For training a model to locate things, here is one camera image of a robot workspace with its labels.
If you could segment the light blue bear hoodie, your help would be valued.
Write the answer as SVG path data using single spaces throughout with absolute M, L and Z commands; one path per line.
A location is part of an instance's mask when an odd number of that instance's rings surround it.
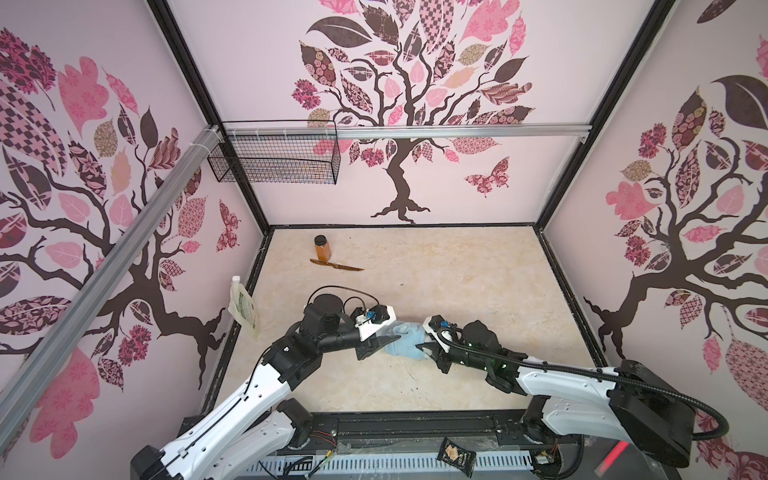
M 384 347 L 386 354 L 413 360 L 426 360 L 428 358 L 428 355 L 418 348 L 418 345 L 429 341 L 421 324 L 396 321 L 389 326 L 385 334 L 397 336 L 394 342 Z

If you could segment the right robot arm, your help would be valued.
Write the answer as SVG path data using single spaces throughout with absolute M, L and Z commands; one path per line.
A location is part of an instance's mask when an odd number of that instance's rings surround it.
M 614 439 L 670 467 L 689 466 L 695 408 L 643 364 L 625 360 L 617 368 L 585 369 L 549 363 L 502 347 L 480 321 L 459 328 L 436 315 L 423 327 L 427 341 L 419 348 L 442 372 L 453 365 L 482 370 L 490 386 L 529 397 L 522 419 L 529 440 Z

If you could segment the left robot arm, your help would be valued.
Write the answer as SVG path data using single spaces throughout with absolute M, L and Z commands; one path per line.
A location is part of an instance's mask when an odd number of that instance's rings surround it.
M 249 464 L 288 446 L 301 447 L 311 414 L 292 394 L 324 354 L 353 349 L 370 357 L 397 340 L 393 307 L 375 304 L 346 314 L 343 301 L 322 294 L 259 357 L 239 388 L 163 448 L 146 446 L 130 462 L 133 479 L 233 479 Z

